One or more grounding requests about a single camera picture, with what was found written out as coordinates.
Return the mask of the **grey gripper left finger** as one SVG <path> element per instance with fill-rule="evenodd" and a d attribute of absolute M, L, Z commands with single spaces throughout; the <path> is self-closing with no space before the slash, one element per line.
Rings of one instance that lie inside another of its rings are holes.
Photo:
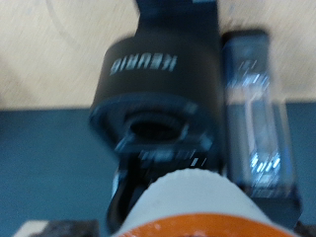
<path fill-rule="evenodd" d="M 19 237 L 99 237 L 96 220 L 29 220 L 19 228 Z"/>

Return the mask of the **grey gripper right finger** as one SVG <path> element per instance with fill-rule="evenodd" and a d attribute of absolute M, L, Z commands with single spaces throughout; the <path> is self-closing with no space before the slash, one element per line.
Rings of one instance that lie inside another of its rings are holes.
<path fill-rule="evenodd" d="M 300 237 L 316 237 L 316 225 L 305 225 L 298 221 L 294 227 L 294 232 Z"/>

